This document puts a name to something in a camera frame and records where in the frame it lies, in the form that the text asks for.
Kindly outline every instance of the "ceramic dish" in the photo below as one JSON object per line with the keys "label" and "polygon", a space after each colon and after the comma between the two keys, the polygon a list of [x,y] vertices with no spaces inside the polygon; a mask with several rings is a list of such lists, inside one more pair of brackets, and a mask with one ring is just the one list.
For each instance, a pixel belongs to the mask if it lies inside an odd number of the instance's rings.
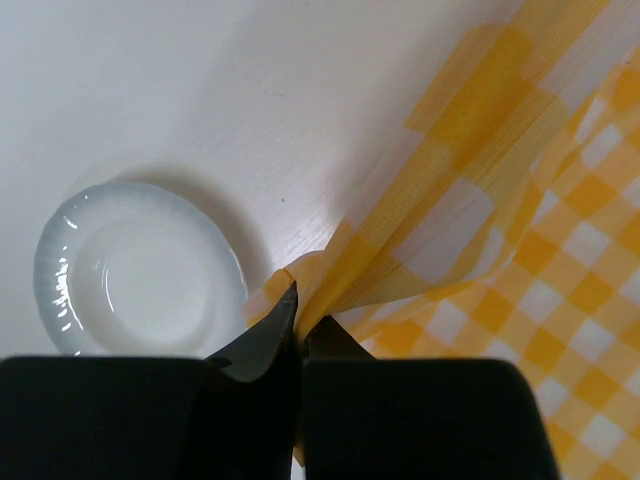
{"label": "ceramic dish", "polygon": [[63,354],[205,357],[244,330],[238,261],[216,225],[154,185],[67,200],[34,259],[40,317]]}

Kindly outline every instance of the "gingham fabric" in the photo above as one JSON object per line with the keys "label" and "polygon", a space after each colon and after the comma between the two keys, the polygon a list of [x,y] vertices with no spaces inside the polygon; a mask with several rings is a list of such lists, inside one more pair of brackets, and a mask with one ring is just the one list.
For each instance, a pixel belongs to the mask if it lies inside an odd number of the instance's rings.
{"label": "gingham fabric", "polygon": [[640,479],[640,50],[623,58],[640,2],[507,1],[485,20],[326,249],[247,316],[295,279],[299,338],[334,314],[379,357],[508,359],[566,478]]}

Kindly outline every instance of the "checkered pattern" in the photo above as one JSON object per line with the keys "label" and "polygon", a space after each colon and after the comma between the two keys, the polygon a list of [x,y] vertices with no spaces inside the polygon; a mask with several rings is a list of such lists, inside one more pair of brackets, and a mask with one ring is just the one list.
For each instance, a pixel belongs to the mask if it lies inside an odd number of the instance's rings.
{"label": "checkered pattern", "polygon": [[566,478],[640,478],[640,50],[607,64],[640,2],[520,3],[462,40],[327,248],[247,316],[295,279],[300,338],[332,313],[379,357],[505,358]]}

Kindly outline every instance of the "white plate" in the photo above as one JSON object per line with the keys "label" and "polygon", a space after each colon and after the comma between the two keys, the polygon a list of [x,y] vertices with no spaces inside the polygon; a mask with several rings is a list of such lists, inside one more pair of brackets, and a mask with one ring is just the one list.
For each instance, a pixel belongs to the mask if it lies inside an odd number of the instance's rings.
{"label": "white plate", "polygon": [[67,200],[38,243],[34,291],[65,354],[205,357],[244,330],[233,250],[195,206],[150,184]]}

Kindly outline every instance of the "bowl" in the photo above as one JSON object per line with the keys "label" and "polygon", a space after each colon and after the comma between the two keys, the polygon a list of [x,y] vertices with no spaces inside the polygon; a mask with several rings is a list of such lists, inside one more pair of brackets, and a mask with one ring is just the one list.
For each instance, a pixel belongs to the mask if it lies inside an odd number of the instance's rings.
{"label": "bowl", "polygon": [[33,279],[63,354],[204,358],[245,330],[233,249],[194,205],[151,184],[104,183],[64,202]]}

